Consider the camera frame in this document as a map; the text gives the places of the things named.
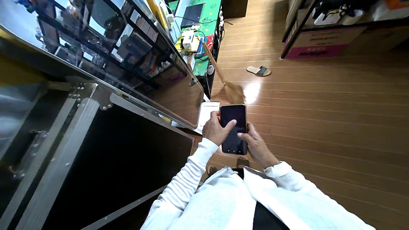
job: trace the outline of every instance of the foot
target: foot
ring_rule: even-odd
[[[242,169],[242,168],[244,168],[244,166],[247,166],[247,167],[250,166],[249,159],[247,159],[247,157],[245,157],[245,156],[239,156],[237,158],[237,168]]]
[[[209,176],[215,174],[217,171],[218,171],[218,169],[217,169],[214,165],[209,165],[209,166],[207,167],[207,174],[208,174]]]

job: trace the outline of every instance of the hand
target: hand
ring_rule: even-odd
[[[217,146],[220,146],[226,139],[229,132],[236,125],[236,120],[231,120],[226,127],[220,125],[218,116],[219,111],[213,111],[210,115],[210,120],[203,127],[203,137],[211,140]]]
[[[254,161],[264,169],[280,164],[281,162],[267,148],[267,145],[252,123],[248,123],[247,130],[248,133],[238,133],[237,136],[247,142],[250,156],[252,156]]]

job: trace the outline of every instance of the broom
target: broom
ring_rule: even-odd
[[[203,48],[206,51],[207,55],[209,56],[209,59],[214,67],[214,70],[217,72],[217,75],[219,76],[220,80],[225,86],[227,100],[229,101],[229,103],[230,104],[244,104],[245,96],[243,92],[243,87],[226,81],[225,78],[223,77],[223,74],[219,71],[219,68],[217,67],[217,63],[214,60],[213,55],[211,54],[209,50],[209,47],[207,47],[206,42],[203,42]]]

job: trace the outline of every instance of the sweater sleeve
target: sweater sleeve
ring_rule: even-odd
[[[196,152],[152,204],[141,229],[167,229],[178,219],[195,194],[210,157],[219,147],[203,138]]]
[[[353,213],[348,212],[344,207],[342,207],[342,205],[338,204],[335,200],[331,199],[329,196],[325,195],[321,190],[319,190],[314,183],[306,180],[301,173],[293,170],[292,167],[286,162],[282,161],[278,165],[268,167],[264,169],[264,173],[266,176],[270,177],[278,187],[312,196],[315,199],[323,201],[336,208],[355,224],[357,224],[361,229],[374,230],[374,227],[366,224]]]

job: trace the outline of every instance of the broom bristles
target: broom bristles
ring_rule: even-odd
[[[243,87],[240,85],[226,81],[226,95],[230,104],[244,104],[246,97],[243,92]]]

